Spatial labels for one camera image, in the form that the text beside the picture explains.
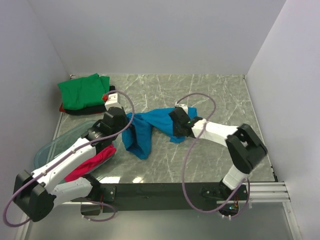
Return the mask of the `blue t-shirt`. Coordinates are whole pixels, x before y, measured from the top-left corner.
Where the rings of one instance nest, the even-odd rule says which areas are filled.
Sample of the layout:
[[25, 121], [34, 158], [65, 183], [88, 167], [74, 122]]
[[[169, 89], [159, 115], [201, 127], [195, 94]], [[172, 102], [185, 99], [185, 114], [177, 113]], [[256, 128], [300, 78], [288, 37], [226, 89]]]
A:
[[174, 110], [169, 108], [156, 108], [148, 112], [128, 113], [128, 120], [132, 120], [131, 127], [122, 133], [124, 148], [141, 160], [146, 160], [152, 151], [152, 131], [158, 129], [167, 135], [170, 142], [179, 144], [186, 138], [174, 136], [173, 121], [169, 113]]

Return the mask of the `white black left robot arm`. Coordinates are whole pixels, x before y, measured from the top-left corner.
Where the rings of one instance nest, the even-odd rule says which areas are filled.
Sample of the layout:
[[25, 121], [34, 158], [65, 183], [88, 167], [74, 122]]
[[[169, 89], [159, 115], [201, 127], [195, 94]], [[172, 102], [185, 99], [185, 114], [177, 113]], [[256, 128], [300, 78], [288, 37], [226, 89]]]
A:
[[100, 195], [96, 180], [81, 177], [64, 184], [61, 181], [112, 145], [117, 133], [127, 125], [124, 108], [110, 107], [103, 118], [88, 128], [65, 152], [31, 173], [26, 170], [19, 173], [14, 182], [14, 203], [30, 220], [38, 222], [63, 203], [63, 197], [68, 200], [84, 197], [88, 201], [96, 200]]

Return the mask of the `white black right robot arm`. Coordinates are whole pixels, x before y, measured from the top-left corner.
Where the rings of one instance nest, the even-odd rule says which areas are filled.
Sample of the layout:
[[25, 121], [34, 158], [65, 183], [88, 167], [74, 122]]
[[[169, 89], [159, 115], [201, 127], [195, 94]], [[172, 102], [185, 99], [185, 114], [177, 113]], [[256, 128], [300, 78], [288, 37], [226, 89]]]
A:
[[232, 166], [216, 186], [204, 192], [207, 198], [232, 199], [237, 194], [238, 187], [268, 153], [265, 144], [252, 127], [246, 123], [241, 126], [229, 126], [214, 123], [198, 116], [190, 118], [182, 107], [175, 107], [169, 116], [173, 121], [173, 135], [175, 137], [193, 138], [184, 159], [182, 180], [185, 177], [187, 159], [199, 139], [220, 144], [228, 149]]

